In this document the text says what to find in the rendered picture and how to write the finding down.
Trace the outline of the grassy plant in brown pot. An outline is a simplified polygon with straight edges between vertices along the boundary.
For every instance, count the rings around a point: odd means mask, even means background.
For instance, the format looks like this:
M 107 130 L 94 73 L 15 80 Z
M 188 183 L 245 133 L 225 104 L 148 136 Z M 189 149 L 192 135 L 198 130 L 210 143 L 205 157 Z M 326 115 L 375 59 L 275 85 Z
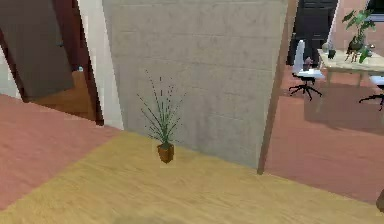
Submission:
M 173 97 L 176 92 L 174 85 L 169 84 L 166 89 L 157 89 L 148 71 L 145 71 L 145 74 L 151 84 L 155 107 L 152 107 L 143 96 L 137 94 L 138 99 L 143 104 L 140 111 L 149 122 L 147 126 L 148 136 L 159 142 L 156 146 L 159 159 L 168 164 L 174 159 L 174 135 L 180 126 L 181 117 L 178 115 L 178 110 L 183 103 L 183 96 L 179 100 L 174 100 Z

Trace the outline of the black cupboard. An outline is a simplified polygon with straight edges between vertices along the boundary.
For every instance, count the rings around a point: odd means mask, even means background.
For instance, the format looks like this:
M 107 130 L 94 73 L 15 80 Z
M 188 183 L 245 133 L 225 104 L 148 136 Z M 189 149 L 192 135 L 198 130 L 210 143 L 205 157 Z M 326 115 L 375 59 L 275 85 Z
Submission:
M 319 62 L 318 49 L 327 41 L 338 0 L 299 0 L 286 64 L 292 65 L 296 47 L 305 42 L 304 58 Z

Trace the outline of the brown round object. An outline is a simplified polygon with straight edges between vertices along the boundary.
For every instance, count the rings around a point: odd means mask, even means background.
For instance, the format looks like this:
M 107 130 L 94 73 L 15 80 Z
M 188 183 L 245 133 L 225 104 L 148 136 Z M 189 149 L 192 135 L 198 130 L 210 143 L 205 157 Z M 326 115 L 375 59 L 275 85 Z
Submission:
M 384 189 L 381 191 L 376 200 L 376 207 L 380 212 L 384 213 Z

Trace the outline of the light wooden table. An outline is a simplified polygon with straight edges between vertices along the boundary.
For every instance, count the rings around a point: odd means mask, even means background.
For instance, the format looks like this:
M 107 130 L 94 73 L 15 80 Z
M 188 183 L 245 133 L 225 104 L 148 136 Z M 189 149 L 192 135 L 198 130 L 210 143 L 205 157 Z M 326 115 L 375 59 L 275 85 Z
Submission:
M 358 80 L 356 87 L 361 86 L 361 82 L 365 76 L 370 76 L 372 73 L 384 73 L 384 57 L 377 53 L 374 53 L 371 57 L 366 58 L 362 63 L 351 62 L 346 60 L 346 52 L 337 50 L 332 59 L 328 58 L 322 49 L 318 49 L 319 54 L 319 66 L 323 69 L 325 74 L 325 91 L 320 98 L 319 104 L 316 108 L 317 112 L 321 111 L 327 90 L 331 85 L 331 79 L 334 73 L 343 74 L 358 74 Z

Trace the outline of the leafy green house plant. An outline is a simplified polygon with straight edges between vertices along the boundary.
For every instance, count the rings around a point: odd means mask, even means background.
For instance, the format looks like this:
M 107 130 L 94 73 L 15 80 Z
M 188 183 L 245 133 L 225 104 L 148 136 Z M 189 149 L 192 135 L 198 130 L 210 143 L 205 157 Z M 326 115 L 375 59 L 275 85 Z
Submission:
M 368 57 L 368 49 L 365 44 L 365 31 L 369 28 L 372 30 L 376 28 L 375 23 L 368 19 L 371 14 L 372 10 L 352 10 L 345 15 L 342 20 L 343 23 L 347 23 L 346 30 L 351 27 L 356 28 L 356 33 L 347 47 L 347 58 L 352 56 L 352 62 L 362 63 Z

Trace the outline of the dark brown room door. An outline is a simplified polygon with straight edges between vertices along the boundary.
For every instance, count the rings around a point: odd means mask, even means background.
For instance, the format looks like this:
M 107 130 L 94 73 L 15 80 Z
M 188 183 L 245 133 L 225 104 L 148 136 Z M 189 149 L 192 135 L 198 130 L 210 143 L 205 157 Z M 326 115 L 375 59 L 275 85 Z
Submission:
M 74 87 L 52 0 L 0 0 L 0 30 L 28 100 Z

